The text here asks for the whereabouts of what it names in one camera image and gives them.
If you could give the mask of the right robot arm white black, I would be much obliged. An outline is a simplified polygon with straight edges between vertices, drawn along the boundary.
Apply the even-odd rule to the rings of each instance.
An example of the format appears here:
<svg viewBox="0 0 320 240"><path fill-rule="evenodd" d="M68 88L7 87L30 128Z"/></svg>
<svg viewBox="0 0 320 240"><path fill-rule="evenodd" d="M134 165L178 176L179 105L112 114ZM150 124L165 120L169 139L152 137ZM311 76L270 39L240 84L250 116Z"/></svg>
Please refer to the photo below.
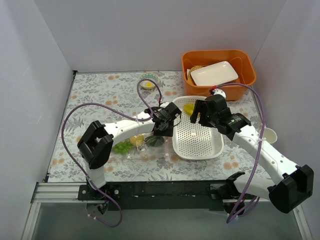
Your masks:
<svg viewBox="0 0 320 240"><path fill-rule="evenodd" d="M258 163L270 179L250 178L238 171L227 178L224 189L232 199L244 192L270 200L282 213L289 213L313 194L314 171L308 166L299 166L259 137L251 122L241 113L231 113L225 99L220 95L197 100L191 123L216 128L222 135L259 157Z"/></svg>

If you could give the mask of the clear zip top bag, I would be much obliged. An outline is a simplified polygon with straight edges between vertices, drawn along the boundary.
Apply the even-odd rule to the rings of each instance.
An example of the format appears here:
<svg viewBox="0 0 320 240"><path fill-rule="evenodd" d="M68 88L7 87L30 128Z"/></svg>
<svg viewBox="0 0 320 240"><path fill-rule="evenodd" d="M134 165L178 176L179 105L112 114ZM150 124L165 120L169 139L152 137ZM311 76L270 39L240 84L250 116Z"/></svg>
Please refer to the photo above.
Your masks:
<svg viewBox="0 0 320 240"><path fill-rule="evenodd" d="M140 135L144 136L144 139L149 136L154 136L152 133L142 133ZM164 144L159 147L149 147L146 145L145 141L141 147L133 146L133 148L126 155L114 153L111 149L110 158L112 160L139 160L143 162L153 161L156 159L164 158L168 153L167 145L169 137L164 137Z"/></svg>

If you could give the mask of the yellow lemon toy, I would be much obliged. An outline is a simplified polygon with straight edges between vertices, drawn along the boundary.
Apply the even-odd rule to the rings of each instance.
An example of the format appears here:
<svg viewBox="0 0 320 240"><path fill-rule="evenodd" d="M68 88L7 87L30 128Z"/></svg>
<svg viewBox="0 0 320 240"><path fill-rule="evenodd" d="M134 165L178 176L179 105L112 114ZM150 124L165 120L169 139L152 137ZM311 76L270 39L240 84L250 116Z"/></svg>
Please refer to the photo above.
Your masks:
<svg viewBox="0 0 320 240"><path fill-rule="evenodd" d="M129 138L129 142L135 147L141 147L144 144L145 138L142 134L134 135Z"/></svg>

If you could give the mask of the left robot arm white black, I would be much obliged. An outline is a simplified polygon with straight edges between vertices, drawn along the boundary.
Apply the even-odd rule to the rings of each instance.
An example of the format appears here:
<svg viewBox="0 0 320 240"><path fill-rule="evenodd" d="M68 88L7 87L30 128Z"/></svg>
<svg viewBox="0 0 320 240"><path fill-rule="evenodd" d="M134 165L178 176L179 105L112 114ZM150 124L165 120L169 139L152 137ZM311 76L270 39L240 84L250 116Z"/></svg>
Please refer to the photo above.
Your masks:
<svg viewBox="0 0 320 240"><path fill-rule="evenodd" d="M98 120L93 121L77 144L85 160L89 194L95 200L106 196L107 182L103 168L116 144L139 134L154 133L160 137L172 137L174 121L180 115L178 108L166 106L145 109L136 116L117 122L102 124Z"/></svg>

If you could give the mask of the green grapes toy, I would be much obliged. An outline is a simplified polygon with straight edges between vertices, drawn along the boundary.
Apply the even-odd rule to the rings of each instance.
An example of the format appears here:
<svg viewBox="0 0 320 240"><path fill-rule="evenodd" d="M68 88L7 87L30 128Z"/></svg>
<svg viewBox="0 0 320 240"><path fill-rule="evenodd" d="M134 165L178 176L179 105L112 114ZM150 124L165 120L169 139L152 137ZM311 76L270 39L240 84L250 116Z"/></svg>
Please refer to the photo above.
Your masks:
<svg viewBox="0 0 320 240"><path fill-rule="evenodd" d="M128 152L133 148L134 146L128 141L122 141L117 143L113 148L112 151L116 154L121 155L127 155Z"/></svg>

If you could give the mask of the green avocado toy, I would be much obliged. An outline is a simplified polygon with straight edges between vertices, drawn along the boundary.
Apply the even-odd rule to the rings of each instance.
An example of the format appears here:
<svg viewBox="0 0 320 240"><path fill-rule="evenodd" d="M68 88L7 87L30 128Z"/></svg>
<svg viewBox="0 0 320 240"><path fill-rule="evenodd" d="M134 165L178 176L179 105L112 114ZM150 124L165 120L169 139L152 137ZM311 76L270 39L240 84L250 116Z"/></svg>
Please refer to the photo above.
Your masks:
<svg viewBox="0 0 320 240"><path fill-rule="evenodd" d="M148 147L160 147L164 144L165 140L162 136L148 136L145 138L144 142Z"/></svg>

